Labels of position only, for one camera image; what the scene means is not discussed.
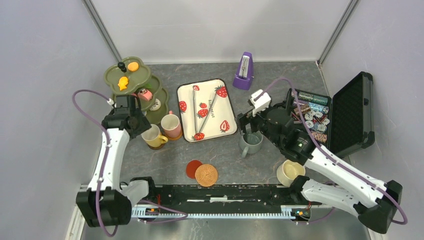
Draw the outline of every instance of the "white rectangular tray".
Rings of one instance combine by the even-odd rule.
[[[198,116],[199,111],[202,109],[209,110],[215,92],[220,88],[220,94],[216,96],[208,118],[203,116],[204,114]],[[193,105],[193,91],[196,91],[195,105]],[[237,132],[237,124],[230,97],[227,93],[226,84],[222,79],[216,78],[181,85],[177,89],[177,97],[184,138],[189,143],[229,136]],[[195,120],[197,121],[197,130],[200,130],[205,119],[207,119],[207,122],[202,130],[204,136],[200,134],[195,137]]]

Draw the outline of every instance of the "poker chip set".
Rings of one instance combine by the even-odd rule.
[[[302,115],[313,137],[339,158],[374,143],[371,74],[360,72],[333,98],[300,89],[295,91],[288,90],[282,106],[291,112],[296,128],[305,129],[300,121]]]

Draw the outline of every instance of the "strawberry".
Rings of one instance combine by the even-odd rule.
[[[215,88],[216,94],[221,98],[226,98],[228,96],[227,88],[225,86],[219,86]]]
[[[227,120],[224,120],[219,128],[221,129],[221,133],[225,133],[226,131],[230,130],[230,124]]]
[[[180,101],[179,102],[179,109],[181,110],[182,113],[185,113],[187,110],[187,104],[185,101]]]
[[[206,115],[208,115],[208,110],[207,109],[200,109],[197,112],[197,116],[198,116],[199,119],[202,119],[202,118],[206,117]]]
[[[196,133],[194,136],[192,136],[191,139],[194,140],[194,141],[200,141],[204,137],[205,137],[205,134],[199,132],[199,133]]]

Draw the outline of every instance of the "round coaster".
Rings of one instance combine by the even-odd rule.
[[[202,165],[203,163],[199,160],[192,160],[187,164],[187,167],[185,167],[185,173],[187,174],[187,177],[191,179],[196,178],[196,170]]]
[[[199,166],[194,174],[197,182],[202,187],[210,187],[214,185],[218,180],[217,169],[210,164],[203,164]]]
[[[183,130],[181,129],[181,132],[179,133],[179,135],[177,137],[170,137],[170,136],[167,135],[167,132],[165,132],[163,135],[165,135],[165,137],[167,137],[169,140],[175,141],[175,140],[180,139],[183,136]]]
[[[163,148],[163,147],[165,146],[165,143],[162,143],[162,145],[157,146],[157,147],[150,146],[149,144],[147,144],[147,146],[148,146],[150,149],[153,149],[153,150],[159,150],[159,149],[161,149],[161,148]]]

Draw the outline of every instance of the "black foam padding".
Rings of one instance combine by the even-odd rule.
[[[332,99],[330,151],[361,143],[364,136],[363,81],[355,78]]]

